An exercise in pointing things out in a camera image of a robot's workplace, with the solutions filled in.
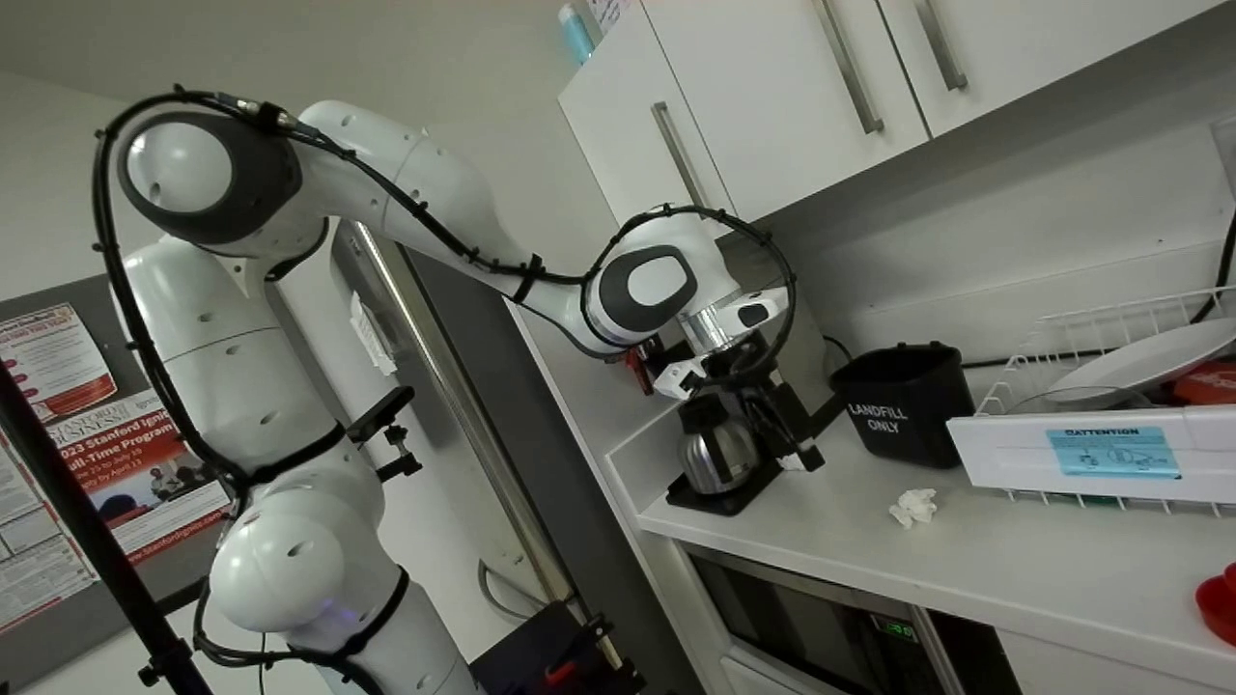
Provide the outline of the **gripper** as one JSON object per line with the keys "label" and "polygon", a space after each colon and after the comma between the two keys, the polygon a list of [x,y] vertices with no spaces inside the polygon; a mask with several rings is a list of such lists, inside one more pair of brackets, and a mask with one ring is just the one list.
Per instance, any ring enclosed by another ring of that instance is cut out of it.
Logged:
{"label": "gripper", "polygon": [[[815,472],[824,458],[815,444],[818,432],[811,423],[798,393],[777,373],[777,352],[787,333],[776,333],[769,343],[765,333],[749,333],[721,351],[703,359],[703,392],[742,391],[739,404],[763,453],[785,471]],[[770,392],[770,403],[761,391]]]}

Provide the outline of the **narrow white cabinet door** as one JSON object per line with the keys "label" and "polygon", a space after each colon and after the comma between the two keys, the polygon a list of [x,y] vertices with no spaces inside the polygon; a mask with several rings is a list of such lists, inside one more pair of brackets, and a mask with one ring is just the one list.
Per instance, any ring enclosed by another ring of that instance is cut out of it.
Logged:
{"label": "narrow white cabinet door", "polygon": [[559,96],[618,223],[661,204],[691,204],[650,106],[666,101],[706,208],[738,214],[640,0],[619,14]]}

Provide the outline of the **grey notice board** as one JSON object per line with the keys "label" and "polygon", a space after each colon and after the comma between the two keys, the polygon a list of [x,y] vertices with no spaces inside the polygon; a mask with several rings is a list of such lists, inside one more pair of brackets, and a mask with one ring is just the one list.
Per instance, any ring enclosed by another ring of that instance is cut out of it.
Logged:
{"label": "grey notice board", "polygon": [[[0,302],[0,320],[61,302],[73,305],[90,329],[101,331],[106,355],[119,359],[129,375],[142,378],[150,387],[141,366],[129,351],[124,326],[112,305],[109,282],[101,275]],[[213,534],[213,554],[221,529],[222,519]],[[152,597],[157,599],[159,610],[173,613],[198,599],[209,570],[211,563],[208,564],[201,579],[173,591],[167,597],[154,597],[150,584],[137,573]],[[36,615],[35,620],[0,632],[0,681],[7,681],[12,689],[40,681],[40,678],[66,667],[124,629],[129,629],[129,621],[99,579],[96,585],[84,594],[68,599],[66,603],[56,603],[48,611]]]}

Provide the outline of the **white paper note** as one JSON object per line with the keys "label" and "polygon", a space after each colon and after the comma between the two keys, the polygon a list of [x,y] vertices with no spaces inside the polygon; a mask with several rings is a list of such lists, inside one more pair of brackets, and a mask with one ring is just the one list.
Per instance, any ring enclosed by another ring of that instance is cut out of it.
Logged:
{"label": "white paper note", "polygon": [[375,369],[383,375],[397,373],[398,369],[388,344],[384,343],[379,326],[375,325],[375,317],[371,317],[357,292],[352,292],[349,301],[349,322]]}

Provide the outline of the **black clamp with red grips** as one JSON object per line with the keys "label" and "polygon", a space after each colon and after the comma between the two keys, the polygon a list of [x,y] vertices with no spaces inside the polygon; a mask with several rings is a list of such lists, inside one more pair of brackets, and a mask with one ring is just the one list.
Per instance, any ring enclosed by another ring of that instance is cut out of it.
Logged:
{"label": "black clamp with red grips", "polygon": [[569,603],[548,603],[468,673],[487,695],[641,695],[644,674],[627,658],[612,664],[602,650],[612,629],[602,613],[578,622]]}

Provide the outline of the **row of posters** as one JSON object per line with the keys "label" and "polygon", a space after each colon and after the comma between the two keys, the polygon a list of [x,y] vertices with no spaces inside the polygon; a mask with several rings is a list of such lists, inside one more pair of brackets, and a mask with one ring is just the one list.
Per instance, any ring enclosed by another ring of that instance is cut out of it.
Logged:
{"label": "row of posters", "polygon": [[[67,302],[0,320],[0,364],[98,518],[167,597],[205,575],[227,502],[142,378]],[[98,582],[96,568],[0,432],[0,632]]]}

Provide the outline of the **white wall cabinet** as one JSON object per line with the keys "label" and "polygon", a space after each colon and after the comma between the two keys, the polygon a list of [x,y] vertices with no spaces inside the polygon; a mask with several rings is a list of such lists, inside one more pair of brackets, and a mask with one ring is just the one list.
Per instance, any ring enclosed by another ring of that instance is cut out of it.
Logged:
{"label": "white wall cabinet", "polygon": [[559,104],[614,216],[756,220],[1236,0],[630,0]]}

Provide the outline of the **blue bottle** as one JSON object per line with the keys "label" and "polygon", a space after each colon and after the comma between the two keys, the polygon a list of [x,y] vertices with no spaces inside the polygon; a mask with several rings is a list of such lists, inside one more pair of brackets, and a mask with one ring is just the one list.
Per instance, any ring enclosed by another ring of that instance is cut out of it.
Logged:
{"label": "blue bottle", "polygon": [[595,43],[574,2],[565,2],[560,6],[557,21],[571,57],[578,66],[583,66],[592,57]]}

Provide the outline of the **steel coffee carafe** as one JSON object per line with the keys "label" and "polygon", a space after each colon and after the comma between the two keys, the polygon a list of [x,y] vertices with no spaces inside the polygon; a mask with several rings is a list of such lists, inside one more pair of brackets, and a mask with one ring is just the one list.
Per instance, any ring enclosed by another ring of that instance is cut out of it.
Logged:
{"label": "steel coffee carafe", "polygon": [[727,417],[721,420],[681,418],[684,438],[677,458],[688,488],[705,496],[742,488],[760,465],[760,454],[747,425]]}

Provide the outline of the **black coffee maker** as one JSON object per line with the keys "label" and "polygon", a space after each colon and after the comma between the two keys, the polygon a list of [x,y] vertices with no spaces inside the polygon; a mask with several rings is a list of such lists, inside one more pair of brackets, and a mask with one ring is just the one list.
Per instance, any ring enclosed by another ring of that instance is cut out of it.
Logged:
{"label": "black coffee maker", "polygon": [[789,385],[739,394],[707,393],[677,411],[681,470],[667,503],[733,517],[781,472],[824,466],[815,437],[826,424],[803,408]]}

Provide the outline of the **white sign with blue label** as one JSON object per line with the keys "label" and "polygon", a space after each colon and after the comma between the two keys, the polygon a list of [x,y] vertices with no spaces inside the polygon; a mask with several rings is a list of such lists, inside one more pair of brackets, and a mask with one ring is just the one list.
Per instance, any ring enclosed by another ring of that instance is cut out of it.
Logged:
{"label": "white sign with blue label", "polygon": [[973,485],[1236,505],[1236,404],[954,418]]}

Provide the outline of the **white plate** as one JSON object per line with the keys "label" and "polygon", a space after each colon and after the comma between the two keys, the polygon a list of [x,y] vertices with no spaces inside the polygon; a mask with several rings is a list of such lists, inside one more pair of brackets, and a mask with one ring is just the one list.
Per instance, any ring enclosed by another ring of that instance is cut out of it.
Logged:
{"label": "white plate", "polygon": [[1065,375],[1044,393],[1051,404],[1101,409],[1188,373],[1236,343],[1236,318],[1196,322],[1105,352]]}

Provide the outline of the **microwave door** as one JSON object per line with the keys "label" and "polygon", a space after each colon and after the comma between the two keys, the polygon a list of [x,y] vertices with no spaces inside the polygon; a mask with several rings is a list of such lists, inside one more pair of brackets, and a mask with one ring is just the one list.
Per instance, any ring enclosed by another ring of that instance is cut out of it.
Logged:
{"label": "microwave door", "polygon": [[723,552],[684,552],[729,633],[845,695],[964,695],[913,603]]}

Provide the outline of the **red round object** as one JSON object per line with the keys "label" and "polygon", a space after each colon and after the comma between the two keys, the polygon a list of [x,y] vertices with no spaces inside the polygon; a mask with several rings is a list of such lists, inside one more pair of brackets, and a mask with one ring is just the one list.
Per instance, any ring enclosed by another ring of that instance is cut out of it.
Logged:
{"label": "red round object", "polygon": [[1236,561],[1196,585],[1194,602],[1201,623],[1236,650]]}

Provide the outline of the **stand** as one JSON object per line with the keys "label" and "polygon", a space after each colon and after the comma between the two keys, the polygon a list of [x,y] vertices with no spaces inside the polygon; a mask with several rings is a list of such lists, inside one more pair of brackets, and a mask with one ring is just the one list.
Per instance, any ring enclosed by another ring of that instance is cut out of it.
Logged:
{"label": "stand", "polygon": [[28,466],[49,501],[49,506],[66,523],[70,537],[78,542],[98,578],[115,599],[129,621],[129,628],[150,652],[150,662],[138,669],[138,679],[147,686],[166,681],[174,695],[213,695],[205,678],[193,660],[192,650],[176,633],[138,573],[115,540],[88,493],[75,481],[61,458],[48,432],[27,403],[11,375],[0,364],[0,425]]}

